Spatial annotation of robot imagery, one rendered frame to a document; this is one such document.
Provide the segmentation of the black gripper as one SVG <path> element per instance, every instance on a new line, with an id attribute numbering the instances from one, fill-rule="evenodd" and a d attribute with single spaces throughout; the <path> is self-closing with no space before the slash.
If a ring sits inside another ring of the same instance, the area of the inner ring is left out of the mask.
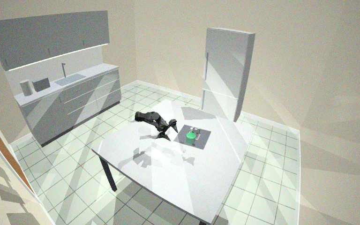
<path id="1" fill-rule="evenodd" d="M 162 129 L 163 132 L 159 133 L 159 134 L 158 134 L 158 137 L 159 137 L 159 138 L 165 138 L 165 139 L 171 141 L 170 138 L 169 138 L 167 135 L 165 135 L 165 132 L 168 130 L 169 127 L 172 127 L 172 128 L 175 130 L 175 132 L 178 133 L 177 126 L 176 126 L 176 124 L 177 124 L 177 123 L 176 123 L 176 122 L 177 122 L 176 119 L 170 120 L 170 121 L 168 122 L 168 124 L 166 123 L 166 120 L 161 120 L 160 122 L 165 123 L 166 126 L 163 127 L 163 129 Z M 160 122 L 158 123 L 158 125 L 160 125 Z"/>

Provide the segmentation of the grey mat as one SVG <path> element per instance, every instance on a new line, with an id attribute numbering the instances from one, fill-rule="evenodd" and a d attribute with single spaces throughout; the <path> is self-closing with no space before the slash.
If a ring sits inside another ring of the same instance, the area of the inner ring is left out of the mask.
<path id="1" fill-rule="evenodd" d="M 194 134 L 196 134 L 196 141 L 193 144 L 189 144 L 186 142 L 186 135 L 187 133 L 190 133 L 191 128 L 192 126 L 184 125 L 173 141 L 204 150 L 211 131 L 200 129 L 199 134 L 193 132 Z"/>

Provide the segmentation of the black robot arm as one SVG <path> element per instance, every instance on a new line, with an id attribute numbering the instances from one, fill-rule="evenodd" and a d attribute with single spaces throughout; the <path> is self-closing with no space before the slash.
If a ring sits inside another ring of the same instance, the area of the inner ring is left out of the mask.
<path id="1" fill-rule="evenodd" d="M 135 121 L 138 122 L 146 122 L 148 124 L 151 124 L 155 126 L 158 132 L 163 131 L 163 127 L 166 126 L 165 123 L 160 122 L 163 120 L 163 118 L 157 113 L 157 112 L 147 112 L 147 113 L 141 113 L 139 111 L 135 114 Z M 160 125 L 158 123 L 160 122 Z"/>

